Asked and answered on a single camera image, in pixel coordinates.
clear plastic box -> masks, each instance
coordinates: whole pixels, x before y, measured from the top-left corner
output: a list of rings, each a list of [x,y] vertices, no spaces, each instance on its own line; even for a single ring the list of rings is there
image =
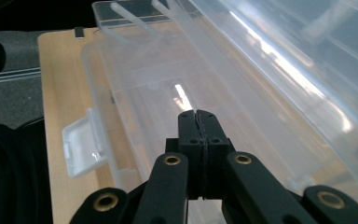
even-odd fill
[[[358,200],[356,83],[347,82],[346,93],[337,90],[319,76],[332,66],[321,67],[311,50],[304,52],[308,45],[274,35],[282,33],[268,29],[269,11],[254,6],[269,2],[278,4],[170,0],[167,9],[154,1],[164,15],[146,18],[127,11],[129,2],[93,4],[100,31],[82,56],[92,119],[101,124],[95,142],[117,187],[130,191],[146,181],[165,139],[177,137],[177,116],[202,109],[218,117],[237,150],[256,155],[291,191],[323,184]],[[248,22],[248,14],[257,20]],[[120,120],[110,116],[112,97]],[[115,160],[126,151],[113,146],[122,141],[111,134],[118,122],[135,163]],[[219,206],[191,203],[190,221],[224,223]]]

